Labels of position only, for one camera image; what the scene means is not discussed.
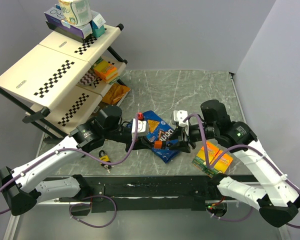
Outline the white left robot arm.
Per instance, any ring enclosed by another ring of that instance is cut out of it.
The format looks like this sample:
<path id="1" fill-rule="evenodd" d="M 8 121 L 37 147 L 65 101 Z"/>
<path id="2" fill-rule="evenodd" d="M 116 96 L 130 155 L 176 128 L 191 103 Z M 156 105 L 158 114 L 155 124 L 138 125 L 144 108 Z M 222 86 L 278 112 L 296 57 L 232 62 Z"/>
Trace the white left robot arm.
<path id="1" fill-rule="evenodd" d="M 121 119 L 122 109 L 109 105 L 34 160 L 14 169 L 7 166 L 0 169 L 0 193 L 8 211 L 19 216 L 38 203 L 58 197 L 85 200 L 90 187 L 83 176 L 77 174 L 53 181 L 45 179 L 70 160 L 91 157 L 90 152 L 101 147 L 105 140 L 124 143 L 128 154 L 132 150 L 147 149 L 145 137 L 150 130 L 144 116 L 137 113 L 131 126 L 123 126 Z"/>

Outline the orange padlock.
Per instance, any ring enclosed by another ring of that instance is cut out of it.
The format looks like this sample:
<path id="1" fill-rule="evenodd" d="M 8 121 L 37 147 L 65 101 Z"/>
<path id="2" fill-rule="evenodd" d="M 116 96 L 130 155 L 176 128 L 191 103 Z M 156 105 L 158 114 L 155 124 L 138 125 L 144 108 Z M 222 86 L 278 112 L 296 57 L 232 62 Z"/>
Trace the orange padlock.
<path id="1" fill-rule="evenodd" d="M 155 149 L 165 149 L 166 148 L 166 141 L 157 140 L 157 141 L 154 142 L 153 147 Z"/>

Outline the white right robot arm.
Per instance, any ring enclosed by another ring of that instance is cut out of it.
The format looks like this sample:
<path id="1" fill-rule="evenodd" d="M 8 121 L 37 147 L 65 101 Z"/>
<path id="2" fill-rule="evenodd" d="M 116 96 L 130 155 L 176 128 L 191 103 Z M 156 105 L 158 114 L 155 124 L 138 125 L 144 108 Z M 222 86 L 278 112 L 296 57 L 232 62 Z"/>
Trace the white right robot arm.
<path id="1" fill-rule="evenodd" d="M 270 225 L 280 228 L 291 226 L 291 220 L 300 208 L 300 188 L 293 184 L 264 150 L 257 135 L 242 121 L 232 121 L 223 103 L 216 99 L 200 105 L 202 116 L 186 110 L 172 113 L 176 126 L 170 147 L 190 153 L 196 142 L 202 141 L 204 156 L 208 157 L 207 140 L 215 139 L 224 147 L 222 155 L 232 153 L 252 173 L 258 186 L 234 180 L 224 173 L 212 178 L 208 193 L 213 199 L 230 197 L 256 209 Z"/>

